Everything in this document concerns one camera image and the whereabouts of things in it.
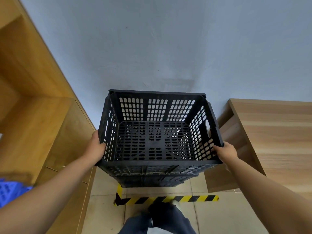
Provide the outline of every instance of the blue object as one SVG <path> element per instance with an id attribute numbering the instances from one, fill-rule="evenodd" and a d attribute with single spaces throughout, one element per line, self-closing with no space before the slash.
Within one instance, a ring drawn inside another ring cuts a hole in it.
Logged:
<path id="1" fill-rule="evenodd" d="M 21 182 L 6 182 L 0 179 L 0 208 L 31 189 L 32 186 L 23 186 Z"/>

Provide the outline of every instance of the wooden surface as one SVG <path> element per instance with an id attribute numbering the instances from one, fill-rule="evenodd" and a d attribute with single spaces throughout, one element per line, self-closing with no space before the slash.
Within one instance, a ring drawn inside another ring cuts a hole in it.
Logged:
<path id="1" fill-rule="evenodd" d="M 312 103 L 230 99 L 267 177 L 312 199 Z"/>
<path id="2" fill-rule="evenodd" d="M 65 117 L 53 143 L 45 166 L 60 171 L 79 158 L 88 144 L 94 129 L 89 124 L 80 107 L 74 102 Z M 84 178 L 89 182 L 91 171 Z"/>
<path id="3" fill-rule="evenodd" d="M 0 75 L 0 124 L 20 97 L 21 95 Z"/>
<path id="4" fill-rule="evenodd" d="M 13 0 L 0 0 L 0 30 L 20 16 Z"/>
<path id="5" fill-rule="evenodd" d="M 257 169 L 236 116 L 224 123 L 220 132 L 222 139 L 235 147 L 238 157 Z M 224 164 L 208 169 L 204 174 L 209 193 L 239 188 Z"/>
<path id="6" fill-rule="evenodd" d="M 0 0 L 0 25 L 9 18 L 2 9 L 21 17 L 0 30 L 0 74 L 22 95 L 74 98 L 94 129 L 19 0 Z"/>
<path id="7" fill-rule="evenodd" d="M 93 185 L 94 177 L 96 175 L 96 168 L 97 167 L 93 167 L 92 168 L 92 172 L 91 172 L 91 175 L 89 177 L 88 189 L 87 189 L 87 193 L 85 195 L 85 200 L 84 200 L 82 211 L 81 211 L 81 215 L 80 215 L 80 221 L 79 221 L 79 225 L 78 225 L 78 228 L 77 228 L 77 234 L 80 234 L 82 232 L 84 219 L 85 219 L 85 215 L 87 213 L 87 208 L 88 208 L 88 204 L 89 204 L 89 199 L 90 199 L 90 196 L 91 196 L 92 185 Z"/>
<path id="8" fill-rule="evenodd" d="M 44 167 L 40 173 L 36 185 L 40 185 L 50 180 L 57 174 L 56 171 Z M 88 184 L 80 182 L 72 197 L 54 221 L 47 234 L 76 234 L 80 216 L 86 198 Z"/>
<path id="9" fill-rule="evenodd" d="M 0 128 L 1 173 L 25 174 L 28 179 L 30 175 L 27 182 L 33 184 L 73 102 L 70 98 L 21 98 Z"/>

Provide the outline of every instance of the hazard stripe tape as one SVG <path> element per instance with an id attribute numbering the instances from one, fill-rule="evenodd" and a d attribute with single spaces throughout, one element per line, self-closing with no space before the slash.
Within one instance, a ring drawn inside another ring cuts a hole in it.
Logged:
<path id="1" fill-rule="evenodd" d="M 152 204 L 157 202 L 169 203 L 172 200 L 178 202 L 207 202 L 207 201 L 218 201 L 219 196 L 217 195 L 183 195 L 183 196 L 158 196 L 158 197 L 134 197 L 134 198 L 121 198 L 122 187 L 118 184 L 116 199 L 114 205 L 134 205 L 134 204 Z"/>

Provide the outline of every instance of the floor tile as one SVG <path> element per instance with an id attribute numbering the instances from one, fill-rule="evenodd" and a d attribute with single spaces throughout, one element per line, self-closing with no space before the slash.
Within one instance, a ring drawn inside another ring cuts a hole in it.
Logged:
<path id="1" fill-rule="evenodd" d="M 200 173 L 198 177 L 191 178 L 190 181 L 193 193 L 208 193 L 204 173 Z"/>
<path id="2" fill-rule="evenodd" d="M 125 206 L 114 206 L 115 195 L 91 196 L 82 234 L 116 234 L 123 227 Z"/>
<path id="3" fill-rule="evenodd" d="M 91 190 L 91 195 L 115 195 L 118 182 L 100 168 L 96 168 L 96 175 Z"/>
<path id="4" fill-rule="evenodd" d="M 157 197 L 157 196 L 175 196 L 175 194 L 150 194 L 150 195 L 143 195 L 142 197 Z M 138 215 L 141 211 L 146 212 L 147 208 L 150 204 L 135 204 L 135 205 L 126 205 L 126 211 L 125 211 L 125 222 L 129 217 L 133 217 L 135 215 Z M 193 229 L 196 233 L 198 232 L 198 226 L 197 226 L 197 219 L 196 219 L 196 213 L 195 213 L 195 207 L 193 202 L 185 202 L 180 203 L 181 211 L 183 215 L 189 219 Z"/>
<path id="5" fill-rule="evenodd" d="M 195 202 L 200 234 L 267 234 L 243 194 L 218 192 L 218 202 Z"/>
<path id="6" fill-rule="evenodd" d="M 191 183 L 190 180 L 176 187 L 140 187 L 140 188 L 127 188 L 127 194 L 183 194 L 191 193 Z"/>

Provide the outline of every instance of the dark pants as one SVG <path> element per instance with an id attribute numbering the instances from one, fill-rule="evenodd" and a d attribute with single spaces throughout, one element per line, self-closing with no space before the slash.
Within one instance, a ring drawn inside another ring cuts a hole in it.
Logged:
<path id="1" fill-rule="evenodd" d="M 159 227 L 173 234 L 196 234 L 190 221 L 172 204 L 154 203 L 149 212 L 128 218 L 119 234 L 146 234 L 149 227 Z"/>

